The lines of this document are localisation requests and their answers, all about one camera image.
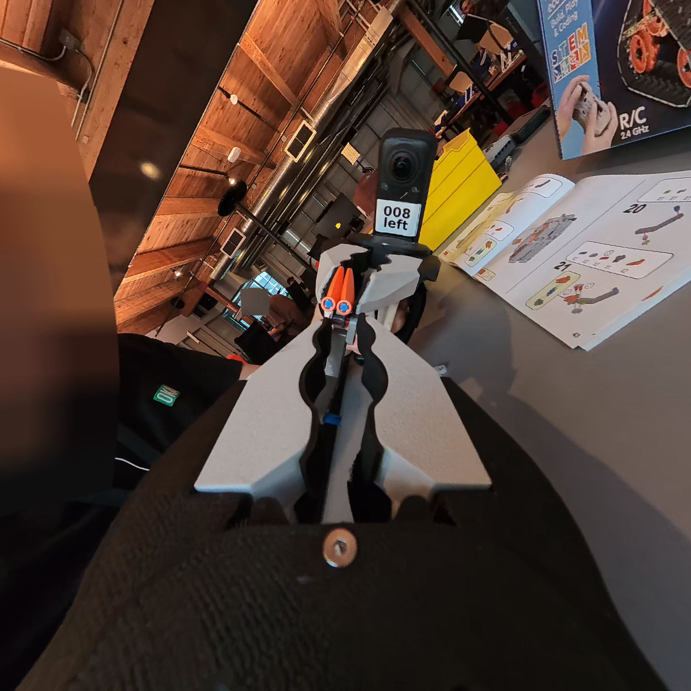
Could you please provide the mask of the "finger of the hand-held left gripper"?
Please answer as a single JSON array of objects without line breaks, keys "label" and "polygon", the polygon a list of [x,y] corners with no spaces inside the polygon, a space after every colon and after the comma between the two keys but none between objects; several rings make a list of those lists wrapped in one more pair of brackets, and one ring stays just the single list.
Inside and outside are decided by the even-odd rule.
[{"label": "finger of the hand-held left gripper", "polygon": [[315,307],[315,320],[324,318],[325,313],[321,307],[321,301],[326,296],[338,267],[343,267],[345,272],[348,269],[352,270],[352,309],[348,316],[338,316],[337,310],[334,310],[330,318],[335,324],[357,324],[355,309],[359,293],[363,287],[363,247],[351,243],[335,245],[325,249],[321,254],[316,275],[315,295],[318,304]]},{"label": "finger of the hand-held left gripper", "polygon": [[397,306],[404,298],[411,297],[420,280],[421,258],[392,254],[388,261],[372,272],[364,283],[361,296],[354,308],[356,314]]}]

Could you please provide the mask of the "blue toy robot box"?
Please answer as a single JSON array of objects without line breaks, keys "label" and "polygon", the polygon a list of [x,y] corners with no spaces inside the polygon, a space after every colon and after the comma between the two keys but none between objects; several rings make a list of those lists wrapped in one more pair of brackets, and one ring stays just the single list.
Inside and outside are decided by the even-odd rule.
[{"label": "blue toy robot box", "polygon": [[689,1],[537,1],[563,160],[690,127]]}]

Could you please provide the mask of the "grey bent toy beam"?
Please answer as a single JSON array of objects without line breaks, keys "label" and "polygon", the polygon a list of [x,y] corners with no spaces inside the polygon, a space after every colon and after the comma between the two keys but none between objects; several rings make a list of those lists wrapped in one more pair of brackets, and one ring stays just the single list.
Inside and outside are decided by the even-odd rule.
[{"label": "grey bent toy beam", "polygon": [[347,347],[353,345],[357,330],[358,315],[331,320],[330,352],[325,361],[325,384],[316,400],[316,410],[321,424],[337,426],[340,417],[330,408],[341,380],[341,370],[347,355]]}]

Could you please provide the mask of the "open white instruction manual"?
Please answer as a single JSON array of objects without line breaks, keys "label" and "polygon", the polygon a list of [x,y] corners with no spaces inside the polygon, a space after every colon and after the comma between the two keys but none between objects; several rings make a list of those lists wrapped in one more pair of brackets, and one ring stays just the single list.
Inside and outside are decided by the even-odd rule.
[{"label": "open white instruction manual", "polygon": [[690,171],[544,173],[497,194],[440,258],[592,350],[690,281]]}]

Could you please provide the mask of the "person's black shirt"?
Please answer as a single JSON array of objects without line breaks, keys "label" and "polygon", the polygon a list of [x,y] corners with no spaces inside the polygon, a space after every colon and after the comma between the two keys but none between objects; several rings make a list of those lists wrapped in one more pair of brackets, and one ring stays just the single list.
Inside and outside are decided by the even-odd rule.
[{"label": "person's black shirt", "polygon": [[[243,361],[119,334],[115,489],[132,491],[155,461],[242,375]],[[70,609],[119,505],[33,503],[1,516],[1,689],[14,690]]]}]

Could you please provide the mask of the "black round ceiling fixture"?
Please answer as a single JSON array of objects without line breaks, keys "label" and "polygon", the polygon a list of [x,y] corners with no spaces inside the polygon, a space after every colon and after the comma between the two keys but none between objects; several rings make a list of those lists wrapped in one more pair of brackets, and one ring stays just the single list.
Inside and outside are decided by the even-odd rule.
[{"label": "black round ceiling fixture", "polygon": [[247,194],[247,184],[244,180],[231,178],[229,187],[218,203],[218,216],[224,218],[236,211],[237,205],[242,203]]}]

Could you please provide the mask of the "yellow plastic bin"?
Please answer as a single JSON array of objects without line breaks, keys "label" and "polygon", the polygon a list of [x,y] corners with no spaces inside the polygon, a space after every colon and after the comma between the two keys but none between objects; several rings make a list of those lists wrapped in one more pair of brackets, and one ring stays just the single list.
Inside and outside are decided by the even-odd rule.
[{"label": "yellow plastic bin", "polygon": [[419,243],[437,249],[501,185],[470,130],[446,143],[434,164]]}]

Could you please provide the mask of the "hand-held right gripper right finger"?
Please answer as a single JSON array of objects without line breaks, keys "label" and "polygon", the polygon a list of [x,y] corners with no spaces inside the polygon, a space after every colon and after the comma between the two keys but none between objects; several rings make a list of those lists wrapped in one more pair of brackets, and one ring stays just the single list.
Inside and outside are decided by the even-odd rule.
[{"label": "hand-held right gripper right finger", "polygon": [[386,523],[411,496],[486,490],[490,476],[432,366],[375,319],[358,321],[361,383],[371,396],[352,466],[356,523]]}]

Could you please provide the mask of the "silver ventilation duct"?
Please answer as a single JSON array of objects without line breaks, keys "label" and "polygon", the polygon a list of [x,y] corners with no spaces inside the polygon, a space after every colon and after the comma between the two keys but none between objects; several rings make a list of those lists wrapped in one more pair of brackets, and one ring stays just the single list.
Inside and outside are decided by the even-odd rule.
[{"label": "silver ventilation duct", "polygon": [[281,223],[304,202],[310,180],[330,166],[355,117],[365,106],[385,67],[385,53],[391,34],[393,15],[381,7],[367,31],[350,52],[331,85],[326,88],[310,117],[303,123],[312,129],[312,138],[298,158],[292,157],[298,131],[287,143],[284,156],[262,194],[249,212],[241,212],[244,222],[239,231],[244,242],[231,253],[225,248],[210,275],[211,282],[224,278],[229,270],[248,270],[272,238],[285,251],[302,262],[302,256],[281,238]]}]

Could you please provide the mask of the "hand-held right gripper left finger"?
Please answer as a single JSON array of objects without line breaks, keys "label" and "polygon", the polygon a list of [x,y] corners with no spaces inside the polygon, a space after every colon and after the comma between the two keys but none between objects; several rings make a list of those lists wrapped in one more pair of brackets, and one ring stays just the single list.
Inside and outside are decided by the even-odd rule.
[{"label": "hand-held right gripper left finger", "polygon": [[311,324],[246,380],[195,480],[197,492],[271,497],[299,522],[323,522],[330,454],[310,455],[333,392],[325,375],[331,336],[329,321]]}]

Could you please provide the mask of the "grey plastic device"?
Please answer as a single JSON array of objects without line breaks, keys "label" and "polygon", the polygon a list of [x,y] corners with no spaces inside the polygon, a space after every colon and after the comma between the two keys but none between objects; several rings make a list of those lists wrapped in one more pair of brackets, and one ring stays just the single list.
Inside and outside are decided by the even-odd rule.
[{"label": "grey plastic device", "polygon": [[518,144],[512,135],[503,135],[494,143],[483,148],[482,152],[494,171],[505,166],[507,158],[510,158],[517,149]]}]

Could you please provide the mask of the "grey desk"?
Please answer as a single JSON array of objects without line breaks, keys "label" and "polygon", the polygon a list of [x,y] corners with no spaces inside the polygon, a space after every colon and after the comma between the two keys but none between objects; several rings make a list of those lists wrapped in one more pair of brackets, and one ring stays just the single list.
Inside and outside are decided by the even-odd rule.
[{"label": "grey desk", "polygon": [[443,264],[410,345],[540,466],[638,646],[690,689],[690,286],[591,352]]}]

